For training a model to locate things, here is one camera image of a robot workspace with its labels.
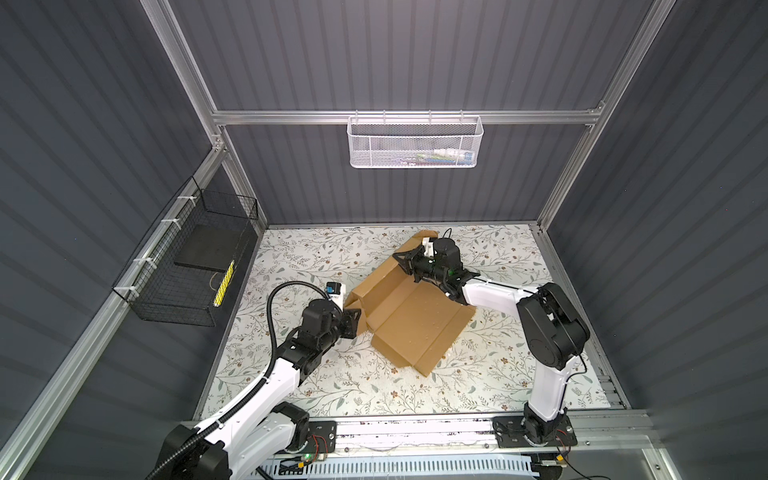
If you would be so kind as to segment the brown cardboard box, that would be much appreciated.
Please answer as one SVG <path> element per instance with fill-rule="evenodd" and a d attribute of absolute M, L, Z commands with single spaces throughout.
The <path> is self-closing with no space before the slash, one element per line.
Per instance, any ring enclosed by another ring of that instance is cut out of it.
<path fill-rule="evenodd" d="M 347 296 L 344 307 L 361 311 L 357 333 L 397 368 L 429 375 L 474 316 L 476 309 L 448 299 L 436 286 L 415 282 L 389 258 Z"/>

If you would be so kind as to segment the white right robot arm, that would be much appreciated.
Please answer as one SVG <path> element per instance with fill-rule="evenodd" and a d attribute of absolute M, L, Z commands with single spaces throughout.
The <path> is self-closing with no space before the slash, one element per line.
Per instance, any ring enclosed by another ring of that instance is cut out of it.
<path fill-rule="evenodd" d="M 415 282 L 438 287 L 450 300 L 465 306 L 517 313 L 528 350 L 536 360 L 531 396 L 524 405 L 521 428 L 533 446 L 557 439 L 568 420 L 564 404 L 569 380 L 585 370 L 583 351 L 591 332 L 562 289 L 548 282 L 520 287 L 486 279 L 464 267 L 459 247 L 450 237 L 426 237 L 392 258 Z"/>

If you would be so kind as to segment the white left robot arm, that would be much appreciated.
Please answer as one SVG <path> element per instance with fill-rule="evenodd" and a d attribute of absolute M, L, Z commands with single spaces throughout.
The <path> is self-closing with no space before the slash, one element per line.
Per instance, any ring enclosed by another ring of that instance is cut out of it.
<path fill-rule="evenodd" d="M 243 479 L 269 457 L 296 452 L 308 436 L 309 414 L 287 401 L 340 339 L 358 334 L 362 311 L 314 299 L 301 324 L 275 350 L 274 365 L 220 411 L 165 438 L 149 479 Z"/>

